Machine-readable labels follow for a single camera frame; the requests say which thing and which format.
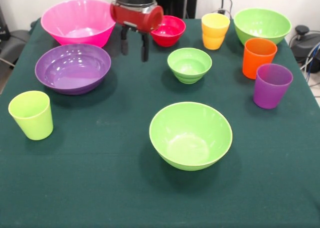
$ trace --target robotic arm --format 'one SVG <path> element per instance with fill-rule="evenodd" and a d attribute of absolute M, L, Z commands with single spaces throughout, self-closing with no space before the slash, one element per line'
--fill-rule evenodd
<path fill-rule="evenodd" d="M 128 54 L 128 30 L 141 33 L 141 59 L 146 62 L 149 58 L 149 33 L 157 29 L 164 15 L 162 7 L 156 0 L 115 0 L 111 3 L 110 13 L 113 20 L 122 25 L 121 52 Z"/>

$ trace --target lime green bowl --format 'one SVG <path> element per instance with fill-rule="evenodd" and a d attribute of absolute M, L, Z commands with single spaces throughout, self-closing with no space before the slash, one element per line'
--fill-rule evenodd
<path fill-rule="evenodd" d="M 244 45 L 248 39 L 264 38 L 275 44 L 291 31 L 291 22 L 284 15 L 268 9 L 245 9 L 234 17 L 235 31 Z"/>
<path fill-rule="evenodd" d="M 211 57 L 206 52 L 194 48 L 173 51 L 167 62 L 176 78 L 184 84 L 197 82 L 212 66 Z"/>
<path fill-rule="evenodd" d="M 201 103 L 181 102 L 161 109 L 151 121 L 150 140 L 158 154 L 175 168 L 207 168 L 229 150 L 233 133 L 226 118 Z"/>

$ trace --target orange cup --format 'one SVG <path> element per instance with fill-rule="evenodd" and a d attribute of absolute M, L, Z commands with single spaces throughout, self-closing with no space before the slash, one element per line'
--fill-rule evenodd
<path fill-rule="evenodd" d="M 252 38 L 246 41 L 243 54 L 243 74 L 250 79 L 256 79 L 258 67 L 272 63 L 277 50 L 274 42 L 267 39 Z"/>

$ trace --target green cloth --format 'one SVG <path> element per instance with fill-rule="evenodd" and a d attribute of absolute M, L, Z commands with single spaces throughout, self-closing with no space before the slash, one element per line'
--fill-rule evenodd
<path fill-rule="evenodd" d="M 279 106 L 253 102 L 254 81 L 242 74 L 244 48 L 231 23 L 222 47 L 203 47 L 200 20 L 186 20 L 170 48 L 120 28 L 106 46 L 111 70 L 92 92 L 66 96 L 35 77 L 42 54 L 57 46 L 38 22 L 0 97 L 0 227 L 320 227 L 320 109 L 285 41 L 275 63 L 294 81 Z M 212 68 L 193 85 L 176 80 L 167 57 L 194 47 Z M 41 90 L 51 99 L 54 131 L 28 140 L 8 113 L 17 94 Z M 213 166 L 187 172 L 165 163 L 149 124 L 166 105 L 195 101 L 230 122 L 233 143 Z"/>

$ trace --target purple bowl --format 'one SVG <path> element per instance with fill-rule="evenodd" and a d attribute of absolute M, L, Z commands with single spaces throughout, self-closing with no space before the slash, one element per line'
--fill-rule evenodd
<path fill-rule="evenodd" d="M 98 46 L 70 44 L 41 56 L 35 75 L 45 86 L 61 94 L 85 94 L 96 88 L 110 69 L 109 54 Z"/>

